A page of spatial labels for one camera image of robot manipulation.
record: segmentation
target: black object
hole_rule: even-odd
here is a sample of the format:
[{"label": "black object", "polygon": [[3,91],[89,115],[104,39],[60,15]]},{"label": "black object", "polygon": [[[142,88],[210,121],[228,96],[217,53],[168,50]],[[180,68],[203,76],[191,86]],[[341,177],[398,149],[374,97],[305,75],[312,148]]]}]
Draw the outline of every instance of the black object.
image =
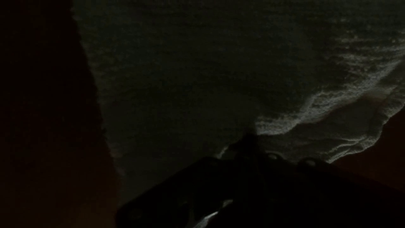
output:
[{"label": "black object", "polygon": [[234,159],[204,158],[120,208],[117,227],[405,227],[401,191],[319,159],[294,166],[260,152],[255,135],[229,149]]}]

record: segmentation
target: textured fabric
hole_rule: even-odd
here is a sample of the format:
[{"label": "textured fabric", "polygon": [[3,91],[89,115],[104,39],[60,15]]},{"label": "textured fabric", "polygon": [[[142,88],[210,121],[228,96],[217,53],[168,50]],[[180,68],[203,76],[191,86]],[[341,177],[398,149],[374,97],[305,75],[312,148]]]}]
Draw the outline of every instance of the textured fabric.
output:
[{"label": "textured fabric", "polygon": [[247,132],[293,162],[371,147],[405,101],[404,10],[403,0],[76,0],[123,200]]}]

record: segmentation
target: fabric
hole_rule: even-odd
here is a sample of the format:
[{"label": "fabric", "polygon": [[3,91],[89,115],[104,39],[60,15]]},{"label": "fabric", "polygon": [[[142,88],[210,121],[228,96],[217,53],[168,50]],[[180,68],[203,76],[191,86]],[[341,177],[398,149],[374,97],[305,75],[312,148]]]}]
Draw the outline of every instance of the fabric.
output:
[{"label": "fabric", "polygon": [[123,201],[246,133],[362,152],[405,101],[403,0],[75,0]]}]

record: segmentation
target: dark background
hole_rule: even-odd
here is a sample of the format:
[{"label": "dark background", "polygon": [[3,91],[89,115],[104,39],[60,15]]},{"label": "dark background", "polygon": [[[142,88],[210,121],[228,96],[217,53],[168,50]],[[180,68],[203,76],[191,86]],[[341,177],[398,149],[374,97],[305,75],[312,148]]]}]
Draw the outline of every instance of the dark background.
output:
[{"label": "dark background", "polygon": [[[0,227],[113,227],[118,177],[70,0],[0,2]],[[337,166],[405,190],[405,111]]]}]

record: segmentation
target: knitted blanket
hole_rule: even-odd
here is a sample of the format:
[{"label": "knitted blanket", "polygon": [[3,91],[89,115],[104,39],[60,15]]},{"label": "knitted blanket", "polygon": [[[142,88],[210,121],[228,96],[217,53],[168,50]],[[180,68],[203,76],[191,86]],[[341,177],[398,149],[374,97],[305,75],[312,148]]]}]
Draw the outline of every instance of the knitted blanket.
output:
[{"label": "knitted blanket", "polygon": [[296,162],[405,101],[404,0],[75,0],[123,201],[246,133]]}]

